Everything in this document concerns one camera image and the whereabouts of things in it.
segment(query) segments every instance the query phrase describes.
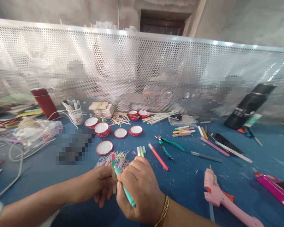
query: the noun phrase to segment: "white cup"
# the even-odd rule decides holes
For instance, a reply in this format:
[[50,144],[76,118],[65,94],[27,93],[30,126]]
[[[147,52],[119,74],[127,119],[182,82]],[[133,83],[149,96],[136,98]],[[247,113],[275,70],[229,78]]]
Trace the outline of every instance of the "white cup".
[[73,120],[75,125],[81,125],[83,124],[83,112],[81,110],[81,107],[76,110],[67,110],[68,115]]

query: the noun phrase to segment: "red water bottle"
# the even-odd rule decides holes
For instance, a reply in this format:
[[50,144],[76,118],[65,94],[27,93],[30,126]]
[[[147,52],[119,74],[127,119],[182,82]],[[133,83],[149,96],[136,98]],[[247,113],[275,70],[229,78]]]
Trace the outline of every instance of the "red water bottle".
[[[37,101],[38,105],[43,110],[43,113],[47,118],[49,118],[52,115],[52,113],[57,111],[53,101],[50,98],[50,95],[48,94],[45,88],[31,89],[31,93],[35,97],[35,100]],[[49,118],[49,120],[56,119],[58,117],[60,117],[59,113],[54,113]]]

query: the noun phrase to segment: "white perforated panel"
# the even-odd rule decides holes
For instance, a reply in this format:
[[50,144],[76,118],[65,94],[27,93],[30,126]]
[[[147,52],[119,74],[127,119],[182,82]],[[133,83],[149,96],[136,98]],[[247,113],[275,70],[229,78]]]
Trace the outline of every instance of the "white perforated panel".
[[45,87],[56,105],[221,116],[263,82],[277,85],[264,114],[284,117],[284,49],[0,19],[4,93]]

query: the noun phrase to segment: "colorful rubber bands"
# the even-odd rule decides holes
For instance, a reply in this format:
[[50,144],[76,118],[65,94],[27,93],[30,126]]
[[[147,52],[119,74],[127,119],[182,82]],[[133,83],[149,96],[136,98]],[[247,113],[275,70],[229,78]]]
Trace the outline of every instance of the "colorful rubber bands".
[[128,153],[129,150],[123,152],[122,151],[110,152],[106,157],[101,157],[99,159],[95,168],[99,166],[111,166],[112,154],[115,154],[115,165],[121,170],[121,172],[123,172],[125,167],[127,167],[130,163],[130,161],[126,159],[126,155]]

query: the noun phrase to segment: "black water bottle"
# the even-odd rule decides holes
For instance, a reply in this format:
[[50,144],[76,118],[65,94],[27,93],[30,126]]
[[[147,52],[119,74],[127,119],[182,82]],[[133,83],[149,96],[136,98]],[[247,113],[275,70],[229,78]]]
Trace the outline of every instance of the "black water bottle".
[[266,102],[268,95],[276,88],[273,84],[258,84],[224,122],[231,129],[241,128],[245,122]]

